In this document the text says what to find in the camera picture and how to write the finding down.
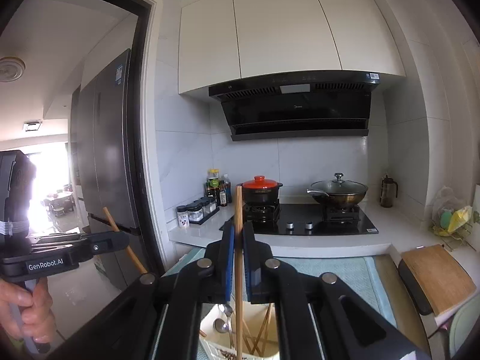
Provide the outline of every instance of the kitchen countertop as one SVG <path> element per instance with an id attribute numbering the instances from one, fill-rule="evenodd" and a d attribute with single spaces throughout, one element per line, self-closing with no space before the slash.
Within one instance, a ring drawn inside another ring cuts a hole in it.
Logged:
<path id="1" fill-rule="evenodd" d="M 332 236 L 256 234 L 255 239 L 269 244 L 273 255 L 277 257 L 332 258 L 389 254 L 397 265 L 401 259 L 400 253 L 404 251 L 442 243 L 440 238 L 429 231 L 417 228 L 395 208 L 383 208 L 375 202 L 360 203 L 360 207 L 378 229 L 378 234 Z M 169 231 L 169 238 L 174 242 L 206 247 L 210 242 L 221 239 L 222 232 L 219 228 L 233 213 L 233 204 L 221 207 L 220 211 L 203 225 L 172 228 Z M 480 254 L 469 246 L 461 246 L 450 254 L 474 281 L 477 286 L 475 294 L 479 293 Z M 435 323 L 439 326 L 460 306 L 461 304 L 435 317 L 434 321 L 428 321 L 428 318 L 423 317 L 424 324 Z"/>

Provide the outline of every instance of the range hood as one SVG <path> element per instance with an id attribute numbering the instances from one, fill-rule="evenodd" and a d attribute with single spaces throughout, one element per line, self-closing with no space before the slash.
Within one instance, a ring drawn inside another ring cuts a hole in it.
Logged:
<path id="1" fill-rule="evenodd" d="M 349 70 L 278 73 L 208 88 L 221 102 L 232 140 L 366 136 L 380 74 Z"/>

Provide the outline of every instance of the ceiling light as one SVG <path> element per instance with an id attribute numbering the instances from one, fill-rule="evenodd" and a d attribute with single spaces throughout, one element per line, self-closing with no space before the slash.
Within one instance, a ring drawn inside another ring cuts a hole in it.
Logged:
<path id="1" fill-rule="evenodd" d="M 16 56 L 0 58 L 0 81 L 8 83 L 18 80 L 25 72 L 25 62 Z"/>
<path id="2" fill-rule="evenodd" d="M 36 120 L 33 122 L 25 122 L 23 124 L 24 131 L 37 131 L 40 128 L 42 122 L 40 120 Z"/>

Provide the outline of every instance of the gas stove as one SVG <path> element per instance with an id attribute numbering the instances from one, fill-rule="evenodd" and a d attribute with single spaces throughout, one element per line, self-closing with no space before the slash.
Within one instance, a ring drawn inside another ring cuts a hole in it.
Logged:
<path id="1" fill-rule="evenodd" d="M 278 201 L 268 206 L 246 204 L 243 221 L 251 222 L 256 234 L 346 236 L 378 233 L 359 206 L 333 210 L 320 204 L 280 204 Z"/>

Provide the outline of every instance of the ceiling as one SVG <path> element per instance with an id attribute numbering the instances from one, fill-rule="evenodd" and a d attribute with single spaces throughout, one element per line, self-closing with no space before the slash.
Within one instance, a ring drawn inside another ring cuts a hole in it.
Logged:
<path id="1" fill-rule="evenodd" d="M 83 60 L 128 12 L 101 0 L 24 0 L 0 37 L 0 57 L 17 56 L 23 76 L 0 82 L 0 142 L 67 133 Z M 27 120 L 43 120 L 23 131 Z"/>

